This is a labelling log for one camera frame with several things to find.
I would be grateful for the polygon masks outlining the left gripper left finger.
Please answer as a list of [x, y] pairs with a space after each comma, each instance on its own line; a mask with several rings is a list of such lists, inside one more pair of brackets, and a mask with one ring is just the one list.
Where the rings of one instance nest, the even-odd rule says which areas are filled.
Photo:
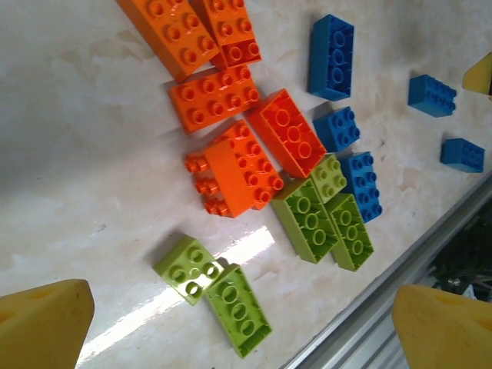
[[74, 368], [95, 312], [86, 280], [1, 297], [2, 368]]

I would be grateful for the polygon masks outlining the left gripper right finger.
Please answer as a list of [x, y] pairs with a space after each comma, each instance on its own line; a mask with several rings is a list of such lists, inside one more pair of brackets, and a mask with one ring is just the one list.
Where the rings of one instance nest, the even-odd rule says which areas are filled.
[[397, 291], [392, 320], [411, 368], [490, 368], [491, 304], [422, 285]]

